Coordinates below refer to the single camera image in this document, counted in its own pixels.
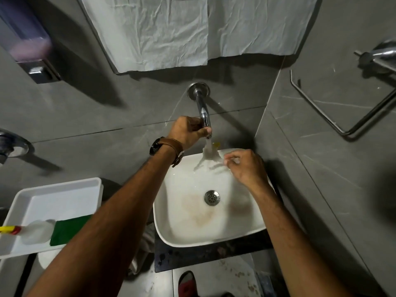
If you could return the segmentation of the person's left hand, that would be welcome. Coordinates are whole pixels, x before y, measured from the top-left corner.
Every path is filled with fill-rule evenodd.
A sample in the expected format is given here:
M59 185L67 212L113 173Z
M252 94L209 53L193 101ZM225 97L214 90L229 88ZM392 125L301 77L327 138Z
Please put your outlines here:
M199 139L197 139L193 134L187 133L187 121L186 117L188 116L180 116L171 127L168 138L175 139L179 141L183 149L186 151L190 147L192 147Z

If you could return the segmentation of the person's right hand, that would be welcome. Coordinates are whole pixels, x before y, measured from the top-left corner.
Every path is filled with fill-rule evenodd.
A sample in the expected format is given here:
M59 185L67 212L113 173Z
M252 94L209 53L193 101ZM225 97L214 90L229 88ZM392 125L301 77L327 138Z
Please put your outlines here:
M245 185L252 194L269 190L271 187L268 182L262 158L251 149L248 149L247 151L247 170L242 174L233 174L233 176L240 183Z

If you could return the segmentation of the chrome wall faucet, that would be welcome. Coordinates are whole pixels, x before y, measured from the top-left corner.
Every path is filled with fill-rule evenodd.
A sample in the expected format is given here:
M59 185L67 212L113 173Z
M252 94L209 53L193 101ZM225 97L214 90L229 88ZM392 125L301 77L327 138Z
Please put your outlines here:
M205 98L210 93L209 86L203 82L192 83L186 90L187 97L197 105L203 127L211 127L210 114L205 103Z

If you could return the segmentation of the person's right forearm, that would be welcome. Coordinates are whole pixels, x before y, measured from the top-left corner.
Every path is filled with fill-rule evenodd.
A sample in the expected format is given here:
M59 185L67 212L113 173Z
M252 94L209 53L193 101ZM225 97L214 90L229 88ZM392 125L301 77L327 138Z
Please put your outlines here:
M246 186L260 208L290 297L354 297L314 249L270 185L254 178Z

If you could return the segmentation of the person's left forearm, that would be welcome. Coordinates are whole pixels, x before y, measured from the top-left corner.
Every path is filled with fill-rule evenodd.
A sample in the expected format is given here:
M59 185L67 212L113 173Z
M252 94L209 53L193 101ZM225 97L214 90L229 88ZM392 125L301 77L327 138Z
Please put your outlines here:
M117 297L175 159L173 148L161 146L66 244L26 297Z

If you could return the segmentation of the chrome sink drain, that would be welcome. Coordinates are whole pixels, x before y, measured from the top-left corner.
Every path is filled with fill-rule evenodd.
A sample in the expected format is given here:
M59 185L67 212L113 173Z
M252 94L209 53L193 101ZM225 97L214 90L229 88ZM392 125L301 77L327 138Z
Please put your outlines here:
M204 195L204 201L209 206L216 206L220 202L220 194L215 190L208 190Z

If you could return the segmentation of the white ceramic sink basin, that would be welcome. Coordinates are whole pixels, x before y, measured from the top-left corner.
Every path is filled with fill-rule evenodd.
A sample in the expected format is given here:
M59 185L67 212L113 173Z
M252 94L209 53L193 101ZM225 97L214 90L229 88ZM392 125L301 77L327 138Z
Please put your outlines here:
M266 229L253 196L223 164L224 155L235 150L219 150L216 160L185 156L168 170L153 204L156 231L166 244L208 245ZM220 194L216 206L205 203L208 190Z

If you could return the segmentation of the black stone counter slab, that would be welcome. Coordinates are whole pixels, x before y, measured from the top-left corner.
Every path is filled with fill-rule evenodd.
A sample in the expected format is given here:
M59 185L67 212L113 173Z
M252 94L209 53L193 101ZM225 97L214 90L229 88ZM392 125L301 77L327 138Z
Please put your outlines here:
M155 232L154 270L159 273L272 248L267 230L194 247L172 247Z

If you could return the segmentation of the chrome towel holder bar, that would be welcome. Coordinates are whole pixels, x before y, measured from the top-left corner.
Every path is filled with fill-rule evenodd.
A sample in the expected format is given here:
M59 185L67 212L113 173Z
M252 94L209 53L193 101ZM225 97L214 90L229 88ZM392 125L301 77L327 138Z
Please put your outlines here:
M289 71L290 84L336 133L356 140L396 110L393 76L364 78L361 73L302 81Z

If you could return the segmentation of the red slipper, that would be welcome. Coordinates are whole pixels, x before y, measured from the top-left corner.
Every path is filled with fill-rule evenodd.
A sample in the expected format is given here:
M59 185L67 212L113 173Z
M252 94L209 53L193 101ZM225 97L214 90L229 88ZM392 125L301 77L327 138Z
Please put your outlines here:
M199 297L195 276L188 270L181 274L178 281L178 297Z

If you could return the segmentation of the white plastic tray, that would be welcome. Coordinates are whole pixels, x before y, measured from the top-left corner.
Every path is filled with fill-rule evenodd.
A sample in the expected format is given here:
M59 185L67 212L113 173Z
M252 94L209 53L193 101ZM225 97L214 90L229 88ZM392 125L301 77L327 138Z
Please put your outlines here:
M100 178L38 186L19 191L3 225L26 226L37 220L67 220L96 212L101 205L103 185ZM17 236L0 235L0 260L57 250L63 245L50 242L26 245Z

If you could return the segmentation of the green scrub sponge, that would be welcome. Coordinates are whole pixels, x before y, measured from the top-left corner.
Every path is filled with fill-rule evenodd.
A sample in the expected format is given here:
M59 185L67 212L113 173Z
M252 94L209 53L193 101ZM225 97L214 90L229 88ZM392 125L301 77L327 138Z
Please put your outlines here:
M72 219L56 221L49 245L59 246L67 244L92 216L92 214L89 214Z

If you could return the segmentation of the chrome wall tap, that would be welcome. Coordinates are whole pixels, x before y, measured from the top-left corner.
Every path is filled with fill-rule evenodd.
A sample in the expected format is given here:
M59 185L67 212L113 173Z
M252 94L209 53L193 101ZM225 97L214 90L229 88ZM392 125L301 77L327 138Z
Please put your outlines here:
M396 39L387 39L368 52L354 51L358 66L375 74L396 74Z

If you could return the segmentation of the chrome wall valve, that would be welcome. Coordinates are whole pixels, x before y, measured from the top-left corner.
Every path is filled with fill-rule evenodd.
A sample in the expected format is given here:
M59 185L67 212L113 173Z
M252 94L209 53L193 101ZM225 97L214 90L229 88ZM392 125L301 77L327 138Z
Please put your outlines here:
M30 152L31 143L25 138L0 128L0 167L8 158L20 158Z

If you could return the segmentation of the wall soap dispenser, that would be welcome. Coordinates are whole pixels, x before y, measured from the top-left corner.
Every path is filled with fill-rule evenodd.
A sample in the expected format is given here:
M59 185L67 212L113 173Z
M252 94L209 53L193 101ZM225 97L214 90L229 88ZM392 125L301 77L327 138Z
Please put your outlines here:
M26 0L0 0L0 46L35 83L61 80L51 37Z

